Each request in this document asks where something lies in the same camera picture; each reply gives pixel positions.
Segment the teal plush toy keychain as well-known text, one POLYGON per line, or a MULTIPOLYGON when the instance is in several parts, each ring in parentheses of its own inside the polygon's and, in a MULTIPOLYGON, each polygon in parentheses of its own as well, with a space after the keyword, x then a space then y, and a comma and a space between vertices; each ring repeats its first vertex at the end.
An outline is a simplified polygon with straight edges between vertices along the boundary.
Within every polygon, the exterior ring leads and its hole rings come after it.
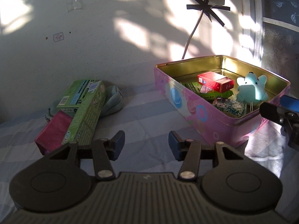
POLYGON ((249 72, 245 77, 237 78, 237 101, 244 102, 250 107, 266 102, 269 99, 265 90, 266 82, 265 75, 257 77, 253 72, 249 72))

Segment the magenta pouch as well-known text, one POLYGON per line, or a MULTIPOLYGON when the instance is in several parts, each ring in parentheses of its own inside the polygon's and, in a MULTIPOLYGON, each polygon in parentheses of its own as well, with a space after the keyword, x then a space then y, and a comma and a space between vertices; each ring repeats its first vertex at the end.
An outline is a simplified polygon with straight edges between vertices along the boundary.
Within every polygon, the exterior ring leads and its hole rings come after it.
POLYGON ((48 122, 34 140, 42 155, 46 155, 61 147, 72 119, 69 115, 59 111, 48 122))

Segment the floral tissue pack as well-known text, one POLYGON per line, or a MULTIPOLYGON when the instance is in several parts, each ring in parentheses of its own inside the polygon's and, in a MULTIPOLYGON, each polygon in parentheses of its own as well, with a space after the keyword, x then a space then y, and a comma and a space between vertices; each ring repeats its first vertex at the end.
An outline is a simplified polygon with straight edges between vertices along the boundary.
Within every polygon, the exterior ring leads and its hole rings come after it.
POLYGON ((247 105, 244 102, 228 98, 216 98, 212 105, 229 117, 240 118, 246 115, 247 105))

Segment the red cigarette box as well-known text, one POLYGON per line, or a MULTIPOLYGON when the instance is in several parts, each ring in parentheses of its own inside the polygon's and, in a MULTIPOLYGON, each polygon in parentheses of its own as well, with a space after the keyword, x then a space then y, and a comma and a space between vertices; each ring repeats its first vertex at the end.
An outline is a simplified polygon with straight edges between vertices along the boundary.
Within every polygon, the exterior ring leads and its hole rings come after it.
POLYGON ((219 93, 225 93, 234 88, 235 81, 216 72, 205 72, 197 75, 198 82, 219 93))

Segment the small green medicine box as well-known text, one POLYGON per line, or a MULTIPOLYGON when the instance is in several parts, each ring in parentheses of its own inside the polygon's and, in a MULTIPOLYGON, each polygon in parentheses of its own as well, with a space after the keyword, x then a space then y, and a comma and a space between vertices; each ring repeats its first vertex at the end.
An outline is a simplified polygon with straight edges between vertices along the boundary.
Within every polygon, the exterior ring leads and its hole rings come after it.
POLYGON ((57 110, 74 117, 83 100, 87 98, 90 86, 96 82, 96 79, 76 80, 57 104, 57 110))

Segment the long green toothpaste box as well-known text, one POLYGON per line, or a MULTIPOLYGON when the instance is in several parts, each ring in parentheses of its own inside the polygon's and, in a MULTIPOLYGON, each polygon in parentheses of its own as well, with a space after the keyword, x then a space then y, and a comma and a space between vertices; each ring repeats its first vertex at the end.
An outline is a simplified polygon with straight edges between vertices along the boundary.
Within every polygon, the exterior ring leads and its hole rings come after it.
POLYGON ((92 141, 102 107, 107 98, 107 90, 102 81, 91 80, 84 91, 73 119, 68 127, 62 144, 75 142, 80 146, 92 141))

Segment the green snack bag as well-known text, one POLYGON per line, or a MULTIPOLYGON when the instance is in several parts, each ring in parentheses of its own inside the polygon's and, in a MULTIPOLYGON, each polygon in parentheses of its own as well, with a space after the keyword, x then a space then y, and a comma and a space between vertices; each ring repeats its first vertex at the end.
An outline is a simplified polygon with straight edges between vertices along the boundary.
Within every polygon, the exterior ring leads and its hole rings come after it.
POLYGON ((207 101, 212 101, 218 97, 229 98, 234 94, 232 90, 228 90, 224 93, 219 93, 198 82, 182 83, 182 85, 207 101))

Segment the teal zipper pencil pouch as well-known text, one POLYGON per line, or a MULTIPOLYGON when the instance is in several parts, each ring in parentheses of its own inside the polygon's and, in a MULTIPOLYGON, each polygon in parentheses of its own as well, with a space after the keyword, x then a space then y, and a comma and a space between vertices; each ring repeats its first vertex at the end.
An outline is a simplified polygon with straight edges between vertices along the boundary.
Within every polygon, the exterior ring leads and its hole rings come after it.
MULTIPOLYGON (((102 107, 100 118, 114 114, 120 111, 124 106, 124 97, 116 85, 111 85, 107 88, 107 98, 102 107)), ((54 115, 59 111, 56 107, 60 100, 55 100, 52 105, 46 110, 45 119, 51 121, 54 115)))

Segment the pink macaron tin box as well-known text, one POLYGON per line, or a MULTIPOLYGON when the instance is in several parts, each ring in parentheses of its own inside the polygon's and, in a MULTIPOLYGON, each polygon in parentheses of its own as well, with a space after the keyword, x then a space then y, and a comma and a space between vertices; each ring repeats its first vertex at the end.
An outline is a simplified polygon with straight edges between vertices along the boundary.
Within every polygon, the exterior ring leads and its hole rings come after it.
POLYGON ((259 113, 261 102, 245 102, 257 94, 254 88, 239 86, 250 72, 265 84, 263 92, 269 103, 279 105, 280 98, 289 93, 291 83, 287 79, 224 55, 168 62, 154 68, 156 89, 204 140, 210 145, 223 141, 233 147, 268 123, 259 113), (225 93, 211 90, 207 80, 198 78, 205 72, 234 80, 234 87, 225 93))

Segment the frosted patterned window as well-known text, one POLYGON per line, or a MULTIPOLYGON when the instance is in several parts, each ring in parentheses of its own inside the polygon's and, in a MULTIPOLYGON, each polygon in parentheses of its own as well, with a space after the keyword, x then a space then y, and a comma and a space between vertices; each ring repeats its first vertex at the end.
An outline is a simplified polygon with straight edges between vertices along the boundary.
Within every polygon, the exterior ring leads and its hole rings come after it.
POLYGON ((265 69, 298 81, 298 0, 262 0, 265 69))

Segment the striped blue bed sheet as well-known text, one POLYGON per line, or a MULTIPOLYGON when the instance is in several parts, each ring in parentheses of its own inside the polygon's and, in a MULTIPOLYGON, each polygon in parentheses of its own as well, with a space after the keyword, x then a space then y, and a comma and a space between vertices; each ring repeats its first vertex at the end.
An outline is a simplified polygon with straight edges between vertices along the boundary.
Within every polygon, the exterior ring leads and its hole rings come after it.
MULTIPOLYGON (((126 134, 119 159, 112 163, 115 172, 172 172, 181 166, 168 146, 168 133, 176 131, 182 138, 201 140, 180 113, 153 84, 122 90, 124 108, 100 119, 94 138, 110 138, 117 131, 126 134)), ((9 194, 11 178, 40 159, 35 138, 46 126, 45 110, 1 124, 1 219, 16 208, 9 194)), ((298 151, 288 147, 280 125, 268 122, 242 145, 245 155, 277 175, 283 194, 277 205, 288 221, 298 218, 298 151)))

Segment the black tape cross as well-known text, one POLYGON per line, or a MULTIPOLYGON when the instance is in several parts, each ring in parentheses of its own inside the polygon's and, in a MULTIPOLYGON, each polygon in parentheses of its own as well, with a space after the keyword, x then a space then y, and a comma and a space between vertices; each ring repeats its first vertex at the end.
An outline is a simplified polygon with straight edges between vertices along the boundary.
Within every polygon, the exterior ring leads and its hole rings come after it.
POLYGON ((210 5, 209 0, 194 0, 196 4, 187 5, 188 10, 202 11, 208 19, 211 21, 213 17, 222 27, 224 27, 224 22, 216 15, 213 9, 230 11, 231 8, 224 5, 210 5))

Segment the small wall sticker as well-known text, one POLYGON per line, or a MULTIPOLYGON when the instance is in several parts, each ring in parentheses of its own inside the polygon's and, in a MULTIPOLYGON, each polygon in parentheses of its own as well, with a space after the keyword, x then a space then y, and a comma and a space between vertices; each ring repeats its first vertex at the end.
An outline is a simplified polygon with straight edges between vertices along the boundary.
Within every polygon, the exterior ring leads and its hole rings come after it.
POLYGON ((64 34, 63 32, 59 32, 59 33, 56 33, 53 35, 53 41, 56 43, 56 42, 59 42, 59 41, 62 41, 64 40, 64 34))

